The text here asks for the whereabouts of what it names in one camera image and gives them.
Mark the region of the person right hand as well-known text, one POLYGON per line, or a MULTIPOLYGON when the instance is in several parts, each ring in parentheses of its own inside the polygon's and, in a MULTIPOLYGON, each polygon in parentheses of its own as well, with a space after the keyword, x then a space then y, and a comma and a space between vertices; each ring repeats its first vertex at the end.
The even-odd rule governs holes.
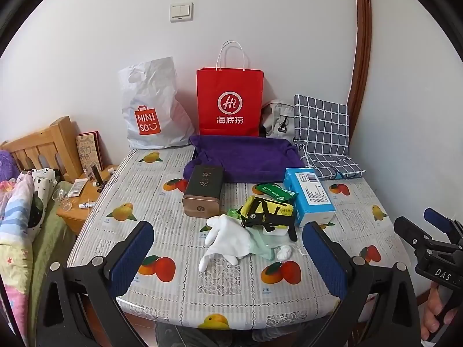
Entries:
POLYGON ((439 284, 432 282, 428 301, 425 304, 421 320, 421 339, 423 341, 429 340, 429 336, 432 333, 436 333, 439 326, 442 326, 443 324, 450 324, 455 315, 458 313, 457 308, 451 309, 446 313, 443 321, 438 321, 437 316, 439 316, 442 311, 443 303, 440 298, 439 284))

